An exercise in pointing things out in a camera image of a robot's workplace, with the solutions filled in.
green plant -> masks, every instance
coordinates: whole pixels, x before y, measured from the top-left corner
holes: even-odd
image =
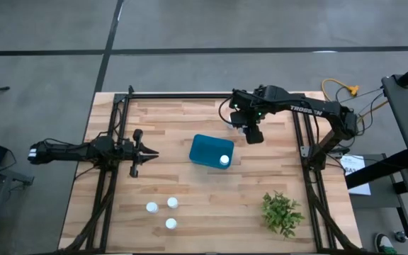
[[[300,206],[297,201],[291,201],[282,193],[275,191],[274,197],[266,193],[263,197],[262,211],[267,228],[275,233],[278,233],[279,228],[280,234],[285,238],[295,236],[293,229],[305,219],[300,212],[293,212],[297,206]]]

blue plastic box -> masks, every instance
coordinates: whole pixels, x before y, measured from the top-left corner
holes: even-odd
[[[190,160],[195,164],[211,166],[219,169],[227,169],[231,166],[234,142],[207,135],[195,135],[190,150]],[[229,157],[229,163],[220,163],[220,157]]]

wooden table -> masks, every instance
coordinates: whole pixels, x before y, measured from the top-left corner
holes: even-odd
[[[305,93],[309,97],[324,99],[322,92]],[[113,95],[96,94],[86,141],[108,128]],[[139,178],[129,177],[131,161],[120,165],[107,252],[315,251],[292,113],[283,111],[267,115],[260,124],[265,141],[248,145],[243,135],[229,129],[220,120],[217,114],[220,102],[220,99],[130,101],[126,137],[131,137],[137,128],[143,129],[142,141],[159,151],[160,157],[139,166]],[[230,110],[223,108],[223,115],[228,116]],[[322,138],[330,126],[325,119],[319,118],[319,127]],[[234,141],[231,167],[220,170],[192,164],[188,153],[196,134]],[[79,164],[76,174],[90,166]],[[322,175],[332,217],[360,247],[342,170],[327,166]],[[75,181],[60,248],[70,244],[90,218],[97,180],[98,170],[93,170]],[[298,210],[306,219],[296,229],[294,238],[284,239],[269,232],[263,223],[262,197],[273,191],[283,192],[302,205]],[[178,199],[177,209],[166,205],[171,196]],[[155,215],[145,209],[150,201],[159,204],[160,210]],[[170,217],[177,220],[175,230],[165,228],[165,221]],[[326,241],[321,218],[319,225],[322,239]],[[100,239],[98,234],[96,237],[97,245]]]

white bottle cap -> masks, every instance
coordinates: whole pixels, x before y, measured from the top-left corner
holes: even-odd
[[[166,227],[169,228],[170,230],[175,229],[177,226],[177,221],[173,218],[169,218],[166,220]]]
[[[168,198],[168,206],[173,209],[177,208],[179,206],[177,198]]]
[[[227,164],[229,164],[229,162],[230,162],[229,160],[230,160],[230,158],[228,156],[223,155],[223,156],[220,157],[220,164],[226,166]]]
[[[149,213],[157,213],[159,212],[159,206],[154,202],[148,202],[146,205],[146,210]]]

green shoe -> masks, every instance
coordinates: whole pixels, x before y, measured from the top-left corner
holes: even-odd
[[[377,234],[374,239],[374,246],[377,252],[383,252],[385,254],[397,254],[395,248],[390,242],[390,239],[384,234]]]

